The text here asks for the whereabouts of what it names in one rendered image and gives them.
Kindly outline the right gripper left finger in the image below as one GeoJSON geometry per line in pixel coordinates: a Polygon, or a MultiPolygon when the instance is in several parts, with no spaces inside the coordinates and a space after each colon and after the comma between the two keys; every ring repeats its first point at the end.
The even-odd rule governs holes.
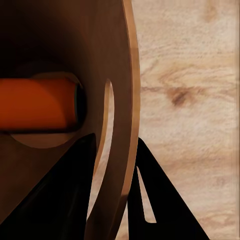
{"type": "Polygon", "coordinates": [[[96,134],[78,139],[0,224],[0,240],[84,240],[96,134]]]}

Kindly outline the trash can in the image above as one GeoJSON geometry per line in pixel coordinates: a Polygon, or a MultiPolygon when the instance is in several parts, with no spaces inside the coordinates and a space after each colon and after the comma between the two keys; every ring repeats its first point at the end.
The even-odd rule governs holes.
{"type": "Polygon", "coordinates": [[[95,133],[95,177],[111,147],[83,240],[116,240],[131,189],[140,129],[141,73],[131,0],[0,0],[0,79],[79,84],[82,120],[65,130],[0,131],[0,225],[80,138],[95,133]]]}

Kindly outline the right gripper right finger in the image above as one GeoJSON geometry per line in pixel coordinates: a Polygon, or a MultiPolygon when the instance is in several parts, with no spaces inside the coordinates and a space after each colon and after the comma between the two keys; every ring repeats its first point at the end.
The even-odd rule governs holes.
{"type": "Polygon", "coordinates": [[[127,209],[129,240],[210,240],[140,137],[127,209]],[[156,223],[145,220],[137,167],[156,223]]]}

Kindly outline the can of soda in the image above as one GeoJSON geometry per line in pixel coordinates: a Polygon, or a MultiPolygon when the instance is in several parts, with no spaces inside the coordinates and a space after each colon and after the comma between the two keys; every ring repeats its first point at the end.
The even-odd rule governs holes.
{"type": "Polygon", "coordinates": [[[81,125],[82,92],[68,78],[0,78],[0,132],[69,130],[81,125]]]}

